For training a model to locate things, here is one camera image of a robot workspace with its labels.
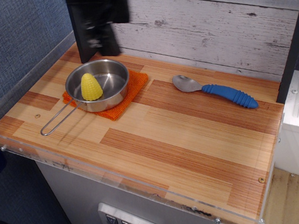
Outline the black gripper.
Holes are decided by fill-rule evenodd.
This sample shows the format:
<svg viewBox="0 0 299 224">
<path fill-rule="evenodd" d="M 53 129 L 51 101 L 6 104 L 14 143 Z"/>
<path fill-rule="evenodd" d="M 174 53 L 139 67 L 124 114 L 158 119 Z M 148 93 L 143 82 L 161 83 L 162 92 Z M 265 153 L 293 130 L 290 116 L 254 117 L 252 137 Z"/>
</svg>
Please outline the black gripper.
<svg viewBox="0 0 299 224">
<path fill-rule="evenodd" d="M 120 54 L 120 48 L 112 30 L 112 5 L 84 6 L 82 11 L 82 27 L 85 30 L 86 42 L 104 56 Z M 96 27 L 104 26 L 102 32 Z"/>
</svg>

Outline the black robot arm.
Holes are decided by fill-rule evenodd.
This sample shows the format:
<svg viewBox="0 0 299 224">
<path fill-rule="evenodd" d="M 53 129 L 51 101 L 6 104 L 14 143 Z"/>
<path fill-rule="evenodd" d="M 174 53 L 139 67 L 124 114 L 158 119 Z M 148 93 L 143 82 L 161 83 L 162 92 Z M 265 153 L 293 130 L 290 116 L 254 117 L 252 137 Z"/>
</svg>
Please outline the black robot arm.
<svg viewBox="0 0 299 224">
<path fill-rule="evenodd" d="M 97 52 L 118 56 L 119 44 L 112 23 L 128 23 L 127 0 L 66 0 L 82 63 Z"/>
</svg>

